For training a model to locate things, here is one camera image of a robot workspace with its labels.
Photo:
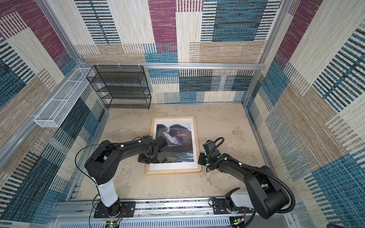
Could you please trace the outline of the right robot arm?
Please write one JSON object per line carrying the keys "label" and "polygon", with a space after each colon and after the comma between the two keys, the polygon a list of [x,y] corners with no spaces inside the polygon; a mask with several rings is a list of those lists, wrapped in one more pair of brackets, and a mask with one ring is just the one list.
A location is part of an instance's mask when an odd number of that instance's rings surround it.
{"label": "right robot arm", "polygon": [[207,172],[218,170],[245,184],[249,203],[243,202],[244,198],[233,191],[228,198],[235,207],[252,208],[264,219],[295,209],[296,199],[292,190],[269,167],[247,165],[229,154],[221,154],[218,148],[223,142],[224,138],[220,137],[203,144],[204,153],[200,153],[198,164],[205,166]]}

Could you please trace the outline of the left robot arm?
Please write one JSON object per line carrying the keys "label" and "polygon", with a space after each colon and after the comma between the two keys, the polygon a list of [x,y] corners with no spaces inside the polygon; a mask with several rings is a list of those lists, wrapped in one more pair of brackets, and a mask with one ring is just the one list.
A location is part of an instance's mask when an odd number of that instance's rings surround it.
{"label": "left robot arm", "polygon": [[154,139],[147,135],[137,137],[129,142],[103,141],[85,162],[87,175],[97,187],[100,203],[99,212],[105,217],[114,218],[122,213],[120,198],[118,197],[113,178],[121,161],[138,155],[140,163],[157,163],[157,154],[168,146],[162,136]]}

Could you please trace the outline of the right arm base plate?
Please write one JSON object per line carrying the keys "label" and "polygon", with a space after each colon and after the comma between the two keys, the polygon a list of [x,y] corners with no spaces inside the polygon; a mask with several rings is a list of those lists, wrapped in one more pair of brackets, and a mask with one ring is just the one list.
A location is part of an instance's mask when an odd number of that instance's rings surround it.
{"label": "right arm base plate", "polygon": [[251,214],[253,209],[246,207],[237,207],[230,199],[226,198],[210,198],[208,200],[209,206],[213,208],[215,215],[219,214]]}

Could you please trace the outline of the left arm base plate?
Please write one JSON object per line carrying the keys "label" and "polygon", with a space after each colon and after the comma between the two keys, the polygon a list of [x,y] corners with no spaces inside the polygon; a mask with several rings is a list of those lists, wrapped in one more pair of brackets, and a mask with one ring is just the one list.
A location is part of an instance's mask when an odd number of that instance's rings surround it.
{"label": "left arm base plate", "polygon": [[134,216],[136,208],[135,201],[117,201],[110,207],[106,207],[99,202],[96,207],[96,212],[93,215],[95,219],[112,219],[112,218],[131,218]]}

